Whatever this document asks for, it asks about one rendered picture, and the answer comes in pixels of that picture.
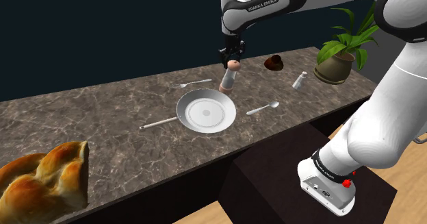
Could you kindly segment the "clear pepper mill, pink ends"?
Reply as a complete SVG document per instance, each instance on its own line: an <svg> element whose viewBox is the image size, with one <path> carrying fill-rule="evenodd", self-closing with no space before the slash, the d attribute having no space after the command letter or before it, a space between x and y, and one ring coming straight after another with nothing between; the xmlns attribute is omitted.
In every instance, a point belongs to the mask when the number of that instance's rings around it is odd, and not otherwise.
<svg viewBox="0 0 427 224"><path fill-rule="evenodd" d="M219 91L229 95L233 90L233 85L235 81L235 76L237 72L241 69L241 64L237 60L229 60L227 62L227 70L222 78L220 83Z"/></svg>

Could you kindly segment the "brown bowl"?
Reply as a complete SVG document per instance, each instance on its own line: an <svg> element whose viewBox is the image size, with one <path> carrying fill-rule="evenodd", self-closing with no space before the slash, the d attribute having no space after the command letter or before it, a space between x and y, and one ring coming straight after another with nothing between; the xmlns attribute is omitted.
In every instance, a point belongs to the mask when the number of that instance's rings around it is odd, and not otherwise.
<svg viewBox="0 0 427 224"><path fill-rule="evenodd" d="M264 66L271 71L281 71L283 61L279 55L272 55L264 62Z"/></svg>

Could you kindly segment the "silver fork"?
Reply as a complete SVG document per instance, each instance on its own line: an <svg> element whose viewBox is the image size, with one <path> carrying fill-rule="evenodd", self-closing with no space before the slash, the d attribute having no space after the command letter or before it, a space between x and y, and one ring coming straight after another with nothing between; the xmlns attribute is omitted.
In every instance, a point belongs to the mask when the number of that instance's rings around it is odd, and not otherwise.
<svg viewBox="0 0 427 224"><path fill-rule="evenodd" d="M203 80L198 80L195 82L188 82L185 84L172 84L171 87L172 88L185 88L186 86L190 85L190 84L198 84L198 83L203 83L203 82L211 82L212 79L203 79Z"/></svg>

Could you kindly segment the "silver spoon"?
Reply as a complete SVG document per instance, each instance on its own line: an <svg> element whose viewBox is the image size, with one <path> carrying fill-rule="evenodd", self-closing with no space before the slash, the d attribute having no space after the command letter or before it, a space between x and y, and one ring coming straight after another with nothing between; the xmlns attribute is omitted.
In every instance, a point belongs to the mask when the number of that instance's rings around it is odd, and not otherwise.
<svg viewBox="0 0 427 224"><path fill-rule="evenodd" d="M270 102L268 105L265 105L263 107L260 107L260 108L257 108L257 109L251 110L251 111L248 111L246 114L247 115L252 115L252 114L257 113L257 112L259 112L259 111L261 111L261 110L263 110L265 108L268 108L268 107L276 108L278 105L279 105L278 101L273 101L273 102Z"/></svg>

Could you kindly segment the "silver frying pan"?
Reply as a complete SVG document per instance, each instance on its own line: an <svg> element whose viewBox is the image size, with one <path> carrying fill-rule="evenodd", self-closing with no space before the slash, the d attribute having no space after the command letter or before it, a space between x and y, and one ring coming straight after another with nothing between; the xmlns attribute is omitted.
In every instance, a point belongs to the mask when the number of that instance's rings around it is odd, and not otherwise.
<svg viewBox="0 0 427 224"><path fill-rule="evenodd" d="M235 104L227 95L217 90L202 88L185 93L177 101L176 116L143 125L140 129L178 120L192 131L214 134L230 127L236 114Z"/></svg>

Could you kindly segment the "white salt shaker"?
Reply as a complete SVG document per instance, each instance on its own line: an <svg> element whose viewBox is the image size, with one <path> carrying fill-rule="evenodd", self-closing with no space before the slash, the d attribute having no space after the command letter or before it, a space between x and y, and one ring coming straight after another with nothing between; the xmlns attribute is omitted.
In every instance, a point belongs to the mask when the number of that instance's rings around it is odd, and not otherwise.
<svg viewBox="0 0 427 224"><path fill-rule="evenodd" d="M300 89L302 86L303 80L306 78L307 72L303 71L297 78L297 80L292 84L292 87L296 90Z"/></svg>

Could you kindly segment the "green plant in brown pot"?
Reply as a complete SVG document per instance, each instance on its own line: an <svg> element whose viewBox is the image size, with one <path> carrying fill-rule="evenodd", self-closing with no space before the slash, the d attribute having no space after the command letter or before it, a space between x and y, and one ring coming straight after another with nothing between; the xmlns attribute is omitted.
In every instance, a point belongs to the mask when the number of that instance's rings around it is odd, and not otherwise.
<svg viewBox="0 0 427 224"><path fill-rule="evenodd" d="M368 42L375 43L376 40L372 34L379 29L379 26L374 23L375 7L376 3L373 3L356 32L352 31L354 27L353 11L347 8L338 9L349 16L350 27L347 29L341 25L334 26L342 33L334 34L333 40L323 43L313 70L319 80L327 84L339 85L349 77L353 62L357 63L359 71L365 66L367 51L361 46Z"/></svg>

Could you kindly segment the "dark robot stand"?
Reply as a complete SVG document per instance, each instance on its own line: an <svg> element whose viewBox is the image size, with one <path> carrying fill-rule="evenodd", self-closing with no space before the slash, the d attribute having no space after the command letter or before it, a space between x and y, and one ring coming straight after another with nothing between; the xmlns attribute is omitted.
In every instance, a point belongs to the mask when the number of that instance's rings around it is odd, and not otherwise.
<svg viewBox="0 0 427 224"><path fill-rule="evenodd" d="M233 224L383 224L396 189L366 167L356 171L355 205L338 217L300 187L299 161L328 142L310 124L258 142L234 159L218 201Z"/></svg>

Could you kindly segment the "golden braided bread loaf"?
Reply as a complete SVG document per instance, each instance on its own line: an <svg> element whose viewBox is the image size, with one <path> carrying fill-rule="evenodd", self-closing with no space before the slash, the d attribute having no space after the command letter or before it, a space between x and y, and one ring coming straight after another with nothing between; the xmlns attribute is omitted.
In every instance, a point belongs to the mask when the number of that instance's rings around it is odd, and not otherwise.
<svg viewBox="0 0 427 224"><path fill-rule="evenodd" d="M0 224L50 224L88 207L89 146L65 142L0 168Z"/></svg>

